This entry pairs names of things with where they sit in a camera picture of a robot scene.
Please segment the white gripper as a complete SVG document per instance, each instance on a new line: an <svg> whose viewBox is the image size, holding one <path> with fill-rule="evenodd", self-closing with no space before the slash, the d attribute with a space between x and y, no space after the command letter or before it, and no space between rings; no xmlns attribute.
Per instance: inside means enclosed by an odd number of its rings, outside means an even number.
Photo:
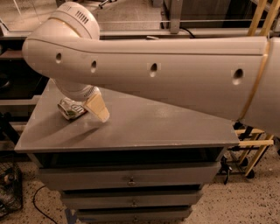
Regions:
<svg viewBox="0 0 280 224"><path fill-rule="evenodd" d="M53 81L65 97L76 102L84 102L86 110L101 122L105 123L109 119L109 111L98 87L59 79Z"/></svg>

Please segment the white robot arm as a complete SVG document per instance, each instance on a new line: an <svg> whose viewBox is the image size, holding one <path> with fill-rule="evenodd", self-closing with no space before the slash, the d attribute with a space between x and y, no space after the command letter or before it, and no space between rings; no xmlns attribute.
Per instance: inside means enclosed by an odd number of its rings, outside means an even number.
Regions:
<svg viewBox="0 0 280 224"><path fill-rule="evenodd" d="M95 17L67 2L27 37L22 52L75 101L106 88L280 135L277 37L102 40Z"/></svg>

